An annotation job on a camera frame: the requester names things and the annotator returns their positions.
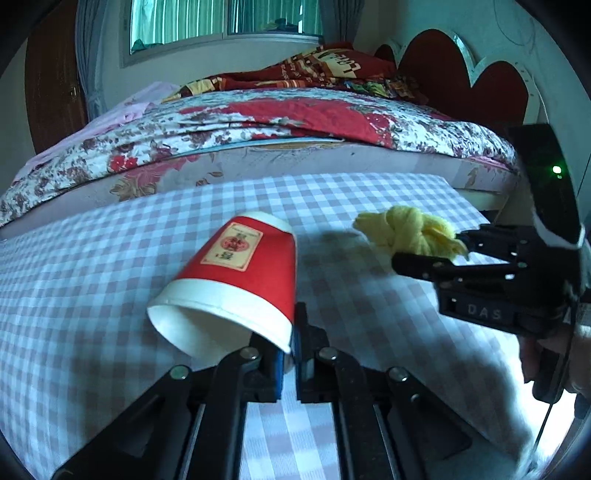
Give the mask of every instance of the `human hand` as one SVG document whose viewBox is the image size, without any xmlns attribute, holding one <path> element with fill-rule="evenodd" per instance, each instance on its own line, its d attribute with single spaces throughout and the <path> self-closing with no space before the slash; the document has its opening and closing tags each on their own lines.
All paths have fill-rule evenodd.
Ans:
<svg viewBox="0 0 591 480">
<path fill-rule="evenodd" d="M 566 353 L 569 329 L 562 325 L 552 337 L 542 340 L 519 337 L 519 358 L 525 383 L 535 379 L 540 370 L 540 356 L 544 348 L 553 352 Z M 573 345 L 569 356 L 569 377 L 565 389 L 581 393 L 591 401 L 591 327 L 578 325 L 574 331 Z"/>
</svg>

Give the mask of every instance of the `cup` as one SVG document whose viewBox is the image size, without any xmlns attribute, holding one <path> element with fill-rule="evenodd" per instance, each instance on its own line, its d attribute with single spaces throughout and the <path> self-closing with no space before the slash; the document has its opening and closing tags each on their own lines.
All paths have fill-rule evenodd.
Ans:
<svg viewBox="0 0 591 480">
<path fill-rule="evenodd" d="M 248 345 L 256 332 L 291 352 L 296 239 L 265 212 L 235 216 L 148 304 L 156 330 L 205 364 Z"/>
</svg>

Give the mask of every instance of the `beige label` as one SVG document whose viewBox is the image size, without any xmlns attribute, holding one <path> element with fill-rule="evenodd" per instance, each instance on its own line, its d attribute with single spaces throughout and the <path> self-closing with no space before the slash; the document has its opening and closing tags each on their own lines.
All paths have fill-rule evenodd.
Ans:
<svg viewBox="0 0 591 480">
<path fill-rule="evenodd" d="M 244 272 L 261 238 L 262 232 L 259 230 L 232 222 L 201 259 L 201 263 Z"/>
</svg>

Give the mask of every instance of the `checkered tablecloth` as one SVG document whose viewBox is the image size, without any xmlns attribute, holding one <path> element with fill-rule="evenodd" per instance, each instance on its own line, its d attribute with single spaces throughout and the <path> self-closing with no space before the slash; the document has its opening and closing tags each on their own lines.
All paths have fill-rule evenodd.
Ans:
<svg viewBox="0 0 591 480">
<path fill-rule="evenodd" d="M 430 283 L 395 275 L 351 228 L 358 212 L 393 204 L 458 231 L 485 222 L 440 177 L 313 175 L 157 194 L 1 243 L 0 430 L 46 480 L 173 365 L 208 366 L 162 338 L 146 305 L 228 219 L 263 210 L 294 227 L 297 297 L 333 346 L 368 367 L 405 366 L 488 439 L 522 455 L 541 418 L 525 413 L 532 398 L 516 339 L 440 316 Z M 293 384 L 292 373 L 280 403 L 249 405 L 243 479 L 338 478 L 330 407 L 299 404 Z"/>
</svg>

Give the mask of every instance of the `yellow towel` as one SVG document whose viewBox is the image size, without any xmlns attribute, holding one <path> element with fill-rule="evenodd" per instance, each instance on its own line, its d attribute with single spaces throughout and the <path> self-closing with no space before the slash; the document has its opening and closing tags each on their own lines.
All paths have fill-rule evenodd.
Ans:
<svg viewBox="0 0 591 480">
<path fill-rule="evenodd" d="M 355 219 L 353 228 L 390 255 L 404 252 L 450 260 L 456 255 L 468 255 L 447 220 L 416 207 L 394 206 L 383 213 L 363 212 Z"/>
</svg>

